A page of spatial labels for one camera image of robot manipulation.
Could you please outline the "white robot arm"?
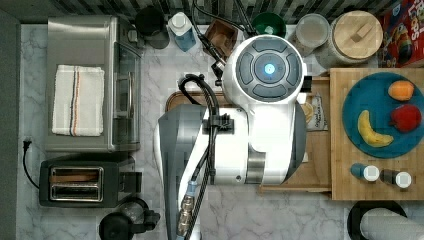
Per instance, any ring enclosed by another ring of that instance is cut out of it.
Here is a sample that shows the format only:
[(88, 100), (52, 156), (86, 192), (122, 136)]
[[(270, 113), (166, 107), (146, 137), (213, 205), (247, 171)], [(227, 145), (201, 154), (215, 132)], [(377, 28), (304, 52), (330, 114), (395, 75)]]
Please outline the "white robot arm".
[(306, 65), (287, 40), (259, 35), (225, 64), (222, 107), (202, 77), (188, 74), (206, 102), (190, 100), (158, 120), (154, 153), (162, 180), (169, 240), (201, 240), (199, 210), (207, 185), (279, 185), (306, 150)]

